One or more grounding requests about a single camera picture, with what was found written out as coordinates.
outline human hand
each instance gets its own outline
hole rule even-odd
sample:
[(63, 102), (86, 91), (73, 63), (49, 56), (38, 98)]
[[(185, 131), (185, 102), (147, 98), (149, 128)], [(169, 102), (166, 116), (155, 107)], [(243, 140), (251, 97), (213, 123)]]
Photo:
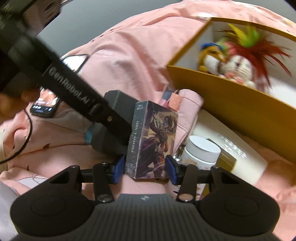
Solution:
[(25, 109), (30, 102), (36, 101), (40, 96), (40, 89), (25, 90), (20, 97), (10, 97), (0, 93), (0, 124), (14, 118)]

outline black cable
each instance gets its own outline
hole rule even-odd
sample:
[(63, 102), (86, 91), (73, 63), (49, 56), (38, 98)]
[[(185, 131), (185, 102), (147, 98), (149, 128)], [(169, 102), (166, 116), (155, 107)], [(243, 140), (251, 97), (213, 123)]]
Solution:
[(17, 157), (24, 149), (25, 147), (27, 146), (29, 140), (30, 140), (30, 137), (32, 135), (32, 131), (33, 131), (33, 124), (32, 124), (32, 119), (31, 117), (29, 116), (28, 112), (26, 110), (23, 110), (25, 112), (25, 114), (27, 115), (28, 119), (29, 119), (29, 122), (30, 122), (30, 132), (29, 132), (29, 135), (26, 139), (26, 141), (24, 142), (24, 144), (22, 145), (22, 147), (15, 153), (13, 154), (11, 157), (5, 159), (4, 161), (0, 161), (0, 165), (3, 164), (3, 163), (6, 163), (10, 160), (12, 160), (13, 158)]

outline smartphone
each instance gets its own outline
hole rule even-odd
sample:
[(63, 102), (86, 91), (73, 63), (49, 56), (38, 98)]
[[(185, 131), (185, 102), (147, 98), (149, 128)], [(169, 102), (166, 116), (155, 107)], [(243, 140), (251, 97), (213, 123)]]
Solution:
[[(78, 73), (82, 66), (88, 59), (87, 54), (67, 56), (63, 59), (63, 63), (68, 66), (73, 72)], [(32, 115), (40, 116), (43, 118), (53, 117), (56, 109), (58, 108), (61, 100), (49, 89), (41, 89), (40, 97), (33, 103), (30, 108)]]

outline yellow box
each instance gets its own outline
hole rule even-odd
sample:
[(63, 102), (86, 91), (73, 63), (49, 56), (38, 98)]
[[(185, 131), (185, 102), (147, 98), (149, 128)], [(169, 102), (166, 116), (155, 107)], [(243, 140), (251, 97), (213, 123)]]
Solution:
[[(242, 20), (211, 18), (168, 63), (171, 79), (177, 89), (196, 91), (204, 98), (203, 109), (229, 128), (296, 163), (295, 108), (265, 93), (196, 70), (201, 44), (217, 41), (223, 36), (218, 31), (229, 29), (228, 23), (238, 27), (249, 24)], [(289, 77), (277, 64), (268, 63), (267, 69), (270, 76), (296, 86), (296, 37), (261, 24), (253, 25), (268, 32), (268, 39), (275, 44), (291, 49), (287, 53), (292, 57), (285, 58), (283, 63), (293, 77)]]

